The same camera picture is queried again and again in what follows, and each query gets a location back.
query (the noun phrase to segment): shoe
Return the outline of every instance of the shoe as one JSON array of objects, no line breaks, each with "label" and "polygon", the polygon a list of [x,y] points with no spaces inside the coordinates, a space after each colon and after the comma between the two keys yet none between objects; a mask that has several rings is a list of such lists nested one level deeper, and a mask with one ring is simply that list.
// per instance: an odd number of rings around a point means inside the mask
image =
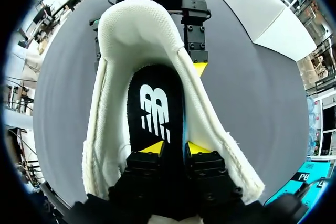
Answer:
[{"label": "shoe", "polygon": [[190,141],[218,151],[243,202],[257,200],[265,186],[223,129],[167,10],[151,0],[117,3],[102,15],[98,38],[82,160],[86,193],[107,199],[131,151],[164,141],[181,160]]}]

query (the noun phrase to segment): teal sign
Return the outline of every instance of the teal sign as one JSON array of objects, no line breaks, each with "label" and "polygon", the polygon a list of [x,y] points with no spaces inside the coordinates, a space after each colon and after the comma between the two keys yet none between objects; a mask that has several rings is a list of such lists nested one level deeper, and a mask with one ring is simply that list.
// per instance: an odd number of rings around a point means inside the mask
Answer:
[{"label": "teal sign", "polygon": [[[301,168],[292,176],[290,181],[269,198],[265,205],[271,203],[284,193],[295,193],[303,182],[310,183],[321,177],[326,177],[329,171],[329,162],[305,162]],[[302,199],[302,203],[307,207],[311,207],[315,203],[315,199],[319,196],[323,182],[314,184]]]}]

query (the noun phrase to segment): new balance logo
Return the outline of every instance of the new balance logo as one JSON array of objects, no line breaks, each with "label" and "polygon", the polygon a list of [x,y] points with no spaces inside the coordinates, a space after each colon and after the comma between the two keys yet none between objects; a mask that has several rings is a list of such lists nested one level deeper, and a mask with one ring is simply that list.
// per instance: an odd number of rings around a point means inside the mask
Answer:
[{"label": "new balance logo", "polygon": [[169,122],[168,115],[168,100],[165,92],[160,89],[152,89],[149,85],[144,84],[140,88],[140,107],[146,111],[148,115],[141,117],[142,128],[145,129],[145,121],[149,132],[152,132],[152,120],[154,125],[155,135],[159,136],[159,125],[161,138],[165,140],[165,130],[167,141],[170,143],[170,132],[165,129],[162,124]]}]

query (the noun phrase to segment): black insole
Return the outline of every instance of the black insole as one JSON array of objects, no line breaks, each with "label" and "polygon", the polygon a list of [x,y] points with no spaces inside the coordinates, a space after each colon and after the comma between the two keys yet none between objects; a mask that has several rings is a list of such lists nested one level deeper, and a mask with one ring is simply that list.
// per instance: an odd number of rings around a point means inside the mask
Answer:
[{"label": "black insole", "polygon": [[177,72],[164,65],[136,72],[128,90],[127,115],[132,151],[165,142],[163,184],[154,214],[182,220],[194,216],[183,164],[183,86]]}]

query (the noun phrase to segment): gray floor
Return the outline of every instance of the gray floor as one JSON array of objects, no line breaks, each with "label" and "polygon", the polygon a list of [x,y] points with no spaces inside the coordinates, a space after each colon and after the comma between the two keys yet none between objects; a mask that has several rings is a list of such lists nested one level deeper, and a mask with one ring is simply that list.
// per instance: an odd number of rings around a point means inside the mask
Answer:
[{"label": "gray floor", "polygon": [[[223,0],[206,1],[213,16],[204,23],[209,64],[202,82],[225,130],[266,184],[264,202],[305,161],[308,110],[300,73],[291,59],[253,45]],[[108,7],[106,0],[78,6],[50,46],[35,94],[41,169],[69,204],[86,199],[81,157],[95,79],[88,20]],[[180,17],[174,20],[182,34]]]}]

